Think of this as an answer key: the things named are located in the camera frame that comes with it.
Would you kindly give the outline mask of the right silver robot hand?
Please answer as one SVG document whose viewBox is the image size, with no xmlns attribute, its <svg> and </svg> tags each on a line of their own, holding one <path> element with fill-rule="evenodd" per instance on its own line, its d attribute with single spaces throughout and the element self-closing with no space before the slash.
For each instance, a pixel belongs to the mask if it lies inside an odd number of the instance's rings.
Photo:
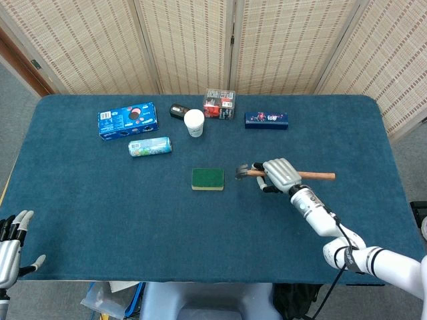
<svg viewBox="0 0 427 320">
<path fill-rule="evenodd" d="M 300 174 L 284 158 L 253 163 L 252 169 L 263 171 L 272 182 L 272 185 L 267 185 L 265 177 L 256 178 L 261 191 L 264 193 L 287 193 L 293 186 L 302 182 Z"/>
</svg>

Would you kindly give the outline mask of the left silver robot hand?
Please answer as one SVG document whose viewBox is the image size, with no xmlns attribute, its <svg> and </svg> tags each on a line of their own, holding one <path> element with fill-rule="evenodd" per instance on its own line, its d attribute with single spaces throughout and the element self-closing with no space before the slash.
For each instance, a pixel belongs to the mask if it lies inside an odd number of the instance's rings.
<svg viewBox="0 0 427 320">
<path fill-rule="evenodd" d="M 1 220 L 1 291 L 6 292 L 18 280 L 36 272 L 44 264 L 46 255 L 40 255 L 32 264 L 21 267 L 21 252 L 34 211 L 23 210 Z"/>
</svg>

